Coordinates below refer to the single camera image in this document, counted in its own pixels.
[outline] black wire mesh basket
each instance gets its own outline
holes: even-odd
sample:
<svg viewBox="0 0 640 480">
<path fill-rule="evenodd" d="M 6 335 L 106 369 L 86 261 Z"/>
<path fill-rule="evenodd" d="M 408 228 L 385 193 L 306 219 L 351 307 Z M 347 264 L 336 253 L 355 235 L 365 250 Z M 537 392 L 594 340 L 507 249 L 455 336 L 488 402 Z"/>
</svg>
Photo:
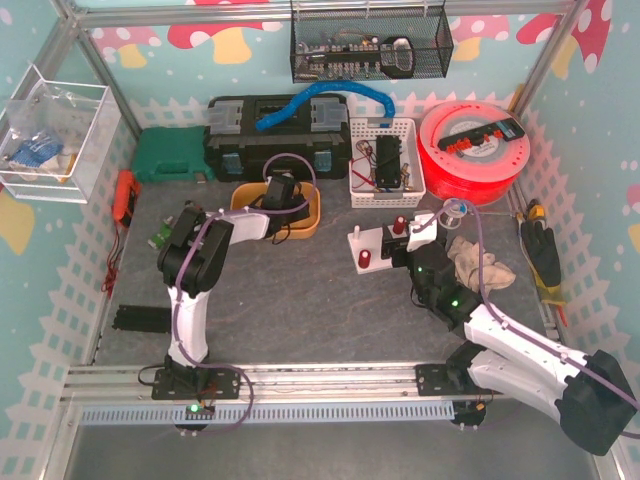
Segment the black wire mesh basket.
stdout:
<svg viewBox="0 0 640 480">
<path fill-rule="evenodd" d="M 363 0 L 327 8 L 291 2 L 294 83 L 397 80 L 447 75 L 453 40 L 445 0 L 421 7 L 389 7 Z"/>
</svg>

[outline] green case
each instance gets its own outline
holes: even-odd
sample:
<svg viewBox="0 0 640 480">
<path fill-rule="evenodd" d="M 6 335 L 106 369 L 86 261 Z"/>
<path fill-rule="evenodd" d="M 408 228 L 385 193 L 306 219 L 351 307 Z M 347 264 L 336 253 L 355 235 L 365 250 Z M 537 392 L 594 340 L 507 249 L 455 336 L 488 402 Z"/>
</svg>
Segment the green case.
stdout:
<svg viewBox="0 0 640 480">
<path fill-rule="evenodd" d="M 211 167 L 204 161 L 205 127 L 147 128 L 140 135 L 133 174 L 141 182 L 197 181 L 198 174 L 213 180 Z"/>
</svg>

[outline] yellow tray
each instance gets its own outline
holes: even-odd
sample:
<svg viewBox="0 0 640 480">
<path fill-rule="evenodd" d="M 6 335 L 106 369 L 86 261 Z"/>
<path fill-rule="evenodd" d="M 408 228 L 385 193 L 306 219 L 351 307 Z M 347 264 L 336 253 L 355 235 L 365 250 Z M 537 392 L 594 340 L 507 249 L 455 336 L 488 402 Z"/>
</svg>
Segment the yellow tray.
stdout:
<svg viewBox="0 0 640 480">
<path fill-rule="evenodd" d="M 313 185 L 308 182 L 302 182 L 302 195 L 309 198 Z M 231 210 L 246 207 L 253 202 L 258 196 L 267 193 L 267 185 L 265 183 L 245 183 L 235 189 L 231 196 Z M 318 229 L 320 223 L 320 190 L 316 189 L 315 198 L 311 200 L 309 205 L 309 218 L 294 222 L 291 224 L 290 240 L 302 240 L 311 237 Z M 280 230 L 276 233 L 276 240 L 281 240 L 287 235 L 287 230 Z"/>
</svg>

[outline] red peg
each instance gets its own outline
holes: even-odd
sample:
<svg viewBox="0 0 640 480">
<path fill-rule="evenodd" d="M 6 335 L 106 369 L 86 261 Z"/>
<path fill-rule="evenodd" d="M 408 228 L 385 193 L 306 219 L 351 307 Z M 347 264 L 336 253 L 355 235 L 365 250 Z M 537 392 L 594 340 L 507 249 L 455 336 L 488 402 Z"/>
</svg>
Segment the red peg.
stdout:
<svg viewBox="0 0 640 480">
<path fill-rule="evenodd" d="M 404 233 L 407 227 L 407 219 L 402 215 L 396 217 L 396 221 L 393 223 L 393 233 L 400 235 Z"/>
<path fill-rule="evenodd" d="M 360 268 L 368 268 L 371 263 L 371 252 L 369 250 L 360 250 L 360 258 L 358 258 L 358 266 Z"/>
</svg>

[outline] beige cloth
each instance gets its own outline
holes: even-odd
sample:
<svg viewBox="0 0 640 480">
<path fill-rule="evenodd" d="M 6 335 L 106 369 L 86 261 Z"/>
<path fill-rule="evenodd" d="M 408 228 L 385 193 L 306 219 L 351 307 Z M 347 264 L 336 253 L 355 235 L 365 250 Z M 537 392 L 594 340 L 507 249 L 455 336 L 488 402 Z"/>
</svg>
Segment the beige cloth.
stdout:
<svg viewBox="0 0 640 480">
<path fill-rule="evenodd" d="M 447 253 L 456 265 L 458 281 L 474 292 L 478 292 L 480 283 L 478 281 L 479 248 L 477 243 L 471 243 L 464 237 L 456 237 Z M 484 285 L 487 293 L 493 289 L 507 288 L 515 281 L 515 273 L 504 263 L 496 262 L 496 256 L 493 253 L 485 252 L 483 260 Z"/>
</svg>

